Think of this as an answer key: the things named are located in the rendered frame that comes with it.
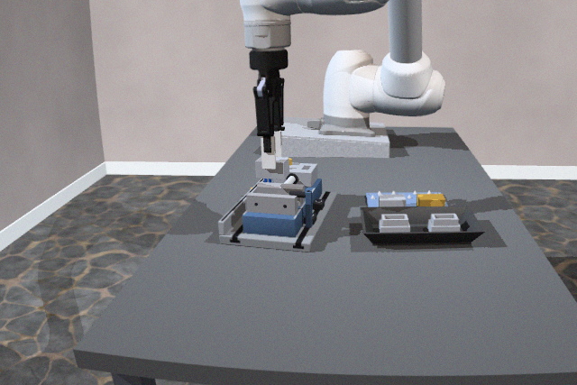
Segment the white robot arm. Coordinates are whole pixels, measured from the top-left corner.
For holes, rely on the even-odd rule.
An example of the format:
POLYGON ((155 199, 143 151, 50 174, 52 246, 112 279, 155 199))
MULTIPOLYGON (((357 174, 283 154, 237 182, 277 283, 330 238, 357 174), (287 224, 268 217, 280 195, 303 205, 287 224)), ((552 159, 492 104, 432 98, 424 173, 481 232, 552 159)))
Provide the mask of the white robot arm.
POLYGON ((240 0, 245 47, 285 50, 293 14, 364 14, 387 2, 389 54, 382 66, 364 50, 336 52, 325 75, 324 117, 307 120, 322 135, 375 137, 370 113, 422 116, 442 107, 444 78, 422 51, 422 0, 240 0))

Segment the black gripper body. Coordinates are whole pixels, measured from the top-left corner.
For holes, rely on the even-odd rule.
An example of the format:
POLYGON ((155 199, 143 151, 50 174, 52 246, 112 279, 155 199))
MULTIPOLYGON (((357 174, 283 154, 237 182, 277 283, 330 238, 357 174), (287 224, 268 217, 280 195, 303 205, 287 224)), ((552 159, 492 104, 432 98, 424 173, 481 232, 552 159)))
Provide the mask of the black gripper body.
POLYGON ((287 50, 250 51, 250 68, 259 71, 258 83, 265 78, 265 85, 272 97, 272 80, 279 78, 279 70, 288 67, 287 50))

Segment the yellow rectangular block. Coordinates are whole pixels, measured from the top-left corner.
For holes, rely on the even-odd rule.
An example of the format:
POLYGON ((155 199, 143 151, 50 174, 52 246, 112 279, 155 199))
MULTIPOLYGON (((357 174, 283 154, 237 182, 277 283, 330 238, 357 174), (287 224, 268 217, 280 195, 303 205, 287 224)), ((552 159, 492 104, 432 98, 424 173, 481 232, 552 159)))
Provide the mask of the yellow rectangular block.
POLYGON ((417 194, 417 206, 445 206, 443 194, 417 194))

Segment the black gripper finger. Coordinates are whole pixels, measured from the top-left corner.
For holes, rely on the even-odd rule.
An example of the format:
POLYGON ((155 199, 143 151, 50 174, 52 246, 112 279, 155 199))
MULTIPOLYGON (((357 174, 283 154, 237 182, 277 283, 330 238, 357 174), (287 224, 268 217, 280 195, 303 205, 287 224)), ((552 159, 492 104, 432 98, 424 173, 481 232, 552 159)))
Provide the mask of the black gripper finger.
POLYGON ((282 137, 281 131, 285 131, 284 124, 284 103, 283 103, 283 89, 284 78, 277 78, 277 100, 274 102, 274 136, 276 146, 276 157, 282 157, 282 137))
POLYGON ((272 80, 272 97, 265 85, 265 78, 253 87, 255 97, 257 136, 261 137, 261 163, 263 169, 276 169, 276 146, 274 136, 274 102, 277 100, 278 80, 272 80))

